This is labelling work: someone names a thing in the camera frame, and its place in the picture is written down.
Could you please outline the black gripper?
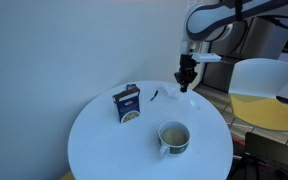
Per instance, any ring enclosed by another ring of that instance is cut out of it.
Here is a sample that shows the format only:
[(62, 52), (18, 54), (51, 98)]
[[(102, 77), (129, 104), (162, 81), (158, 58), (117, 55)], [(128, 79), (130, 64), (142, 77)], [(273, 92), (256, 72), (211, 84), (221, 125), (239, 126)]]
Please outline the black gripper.
[(197, 62), (192, 59), (191, 55), (182, 54), (180, 56), (179, 71), (174, 74), (176, 81), (180, 84), (180, 91), (187, 92), (188, 85), (194, 81), (197, 76), (195, 67)]

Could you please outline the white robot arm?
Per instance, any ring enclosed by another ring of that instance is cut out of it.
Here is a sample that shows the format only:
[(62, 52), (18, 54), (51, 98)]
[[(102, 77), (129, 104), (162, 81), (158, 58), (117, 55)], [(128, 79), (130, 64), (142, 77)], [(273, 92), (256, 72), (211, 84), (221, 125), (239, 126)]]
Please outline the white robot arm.
[(233, 23), (270, 16), (288, 18), (288, 0), (223, 0), (211, 5), (193, 5), (184, 19), (180, 68), (174, 74), (180, 91), (185, 93), (188, 90), (198, 75), (195, 67), (199, 63), (220, 61), (219, 55), (195, 52), (195, 47), (225, 37)]

